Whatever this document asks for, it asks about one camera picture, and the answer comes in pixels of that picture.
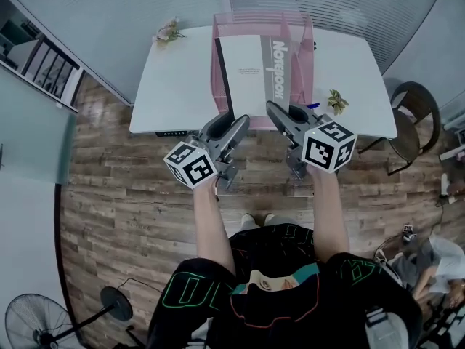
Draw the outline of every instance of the blue pen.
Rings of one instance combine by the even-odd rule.
[[[311,105],[307,105],[307,107],[312,110],[313,108],[317,108],[320,104],[319,103],[312,103]]]

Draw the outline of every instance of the fan grille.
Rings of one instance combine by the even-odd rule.
[[[16,297],[5,313],[5,329],[13,349],[40,348],[36,341],[41,334],[54,336],[69,329],[70,317],[64,307],[40,294],[22,294]],[[72,348],[70,338],[77,342],[75,334],[58,340],[59,348]]]

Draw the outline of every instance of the hand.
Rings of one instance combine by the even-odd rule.
[[[451,281],[448,300],[451,309],[456,308],[464,301],[464,288],[461,279]]]

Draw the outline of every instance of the fan stand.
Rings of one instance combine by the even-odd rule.
[[[124,296],[124,294],[118,291],[116,288],[105,287],[104,289],[102,289],[102,291],[100,291],[100,301],[102,302],[104,308],[97,314],[94,314],[92,317],[86,319],[85,321],[82,321],[80,324],[75,325],[71,329],[63,331],[61,334],[58,334],[57,336],[53,336],[52,334],[47,332],[41,333],[35,331],[34,340],[38,344],[44,346],[45,348],[55,349],[59,347],[59,345],[57,344],[58,340],[96,321],[98,318],[105,315],[106,313],[109,313],[112,317],[114,317],[114,319],[118,319],[119,321],[128,321],[132,318],[131,303],[128,301],[126,296]]]

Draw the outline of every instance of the pink acrylic organizer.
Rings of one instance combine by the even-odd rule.
[[[235,35],[271,35],[291,38],[291,103],[309,105],[313,93],[313,32],[309,15],[300,12],[247,11],[213,17],[211,93],[220,113],[228,110],[215,38]],[[274,129],[267,116],[251,118],[251,129]]]

